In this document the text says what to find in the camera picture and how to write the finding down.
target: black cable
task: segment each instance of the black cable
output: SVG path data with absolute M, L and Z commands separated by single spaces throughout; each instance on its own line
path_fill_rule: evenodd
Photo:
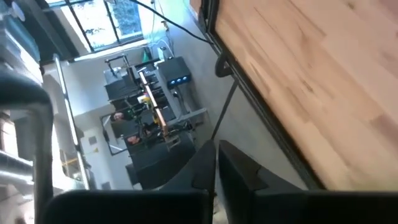
M 191 35 L 192 37 L 194 37 L 194 38 L 196 38 L 196 39 L 198 39 L 198 40 L 201 40 L 201 41 L 203 41 L 203 42 L 206 42 L 206 43 L 208 43 L 208 44 L 211 44 L 211 45 L 214 44 L 214 43 L 212 43 L 212 42 L 210 42 L 210 41 L 208 41 L 208 40 L 206 40 L 206 39 L 203 39 L 203 38 L 201 38 L 201 37 L 198 37 L 198 36 L 195 35 L 195 34 L 192 34 L 192 33 L 191 33 L 189 30 L 187 30 L 186 28 L 184 28 L 184 27 L 182 27 L 182 26 L 176 24 L 175 22 L 171 21 L 170 19 L 166 18 L 166 17 L 163 16 L 162 14 L 160 14 L 160 13 L 158 13 L 157 11 L 153 10 L 153 8 L 151 8 L 151 7 L 145 5 L 145 4 L 143 4 L 143 3 L 141 3 L 141 2 L 139 2 L 139 1 L 137 1 L 137 0 L 130 0 L 130 1 L 131 1 L 131 2 L 134 2 L 134 3 L 137 3 L 138 5 L 140 5 L 140 6 L 144 7 L 144 8 L 146 8 L 146 9 L 150 10 L 151 12 L 153 12 L 154 14 L 156 14 L 157 16 L 159 16 L 160 18 L 164 19 L 165 21 L 167 21 L 167 22 L 169 22 L 169 23 L 175 25 L 176 27 L 180 28 L 181 30 L 184 30 L 187 34 Z

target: wooden desk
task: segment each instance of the wooden desk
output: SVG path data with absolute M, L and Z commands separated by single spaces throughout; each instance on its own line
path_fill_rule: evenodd
M 216 32 L 327 188 L 398 190 L 398 1 L 220 0 Z

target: wooden tabletop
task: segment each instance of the wooden tabletop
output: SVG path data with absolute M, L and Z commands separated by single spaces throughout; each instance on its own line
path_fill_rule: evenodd
M 398 190 L 398 1 L 220 0 L 216 31 L 327 188 Z

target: tree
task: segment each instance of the tree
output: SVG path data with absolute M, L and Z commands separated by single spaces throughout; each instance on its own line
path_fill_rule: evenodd
M 111 5 L 113 14 L 118 21 L 121 35 L 132 34 L 141 31 L 141 22 L 136 3 L 129 0 L 117 0 Z

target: window frame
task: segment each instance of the window frame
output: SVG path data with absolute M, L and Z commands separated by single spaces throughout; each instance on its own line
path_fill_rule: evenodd
M 60 8 L 60 7 L 68 6 L 70 12 L 72 13 L 73 18 L 76 20 L 76 23 L 77 23 L 77 25 L 78 25 L 78 27 L 80 29 L 80 32 L 83 34 L 83 37 L 86 40 L 86 42 L 87 42 L 87 44 L 88 44 L 88 46 L 90 48 L 90 53 L 97 53 L 97 52 L 100 52 L 100 51 L 103 51 L 103 50 L 111 49 L 113 47 L 118 47 L 118 46 L 122 46 L 122 45 L 129 44 L 129 43 L 132 43 L 132 42 L 137 42 L 137 41 L 140 41 L 140 40 L 144 40 L 144 35 L 143 35 L 142 31 L 141 31 L 141 34 L 133 35 L 132 37 L 120 38 L 120 36 L 118 35 L 118 32 L 117 32 L 117 27 L 115 26 L 115 23 L 113 21 L 113 17 L 112 17 L 111 11 L 109 9 L 108 3 L 106 1 L 104 1 L 104 0 L 102 0 L 102 2 L 105 5 L 105 8 L 106 8 L 106 12 L 108 14 L 108 18 L 109 18 L 109 20 L 111 22 L 113 33 L 115 35 L 116 41 L 114 43 L 112 43 L 112 44 L 108 44 L 108 45 L 105 45 L 105 46 L 94 48 L 92 46 L 92 44 L 91 44 L 86 32 L 85 32 L 83 26 L 81 25 L 81 22 L 80 22 L 80 20 L 79 20 L 79 18 L 77 16 L 75 10 L 73 9 L 73 5 L 75 5 L 75 4 L 92 2 L 92 1 L 94 1 L 94 0 L 74 0 L 74 1 L 72 0 L 72 2 L 71 2 L 71 0 L 59 0 L 58 2 L 49 3 L 49 8 L 53 9 L 53 8 Z

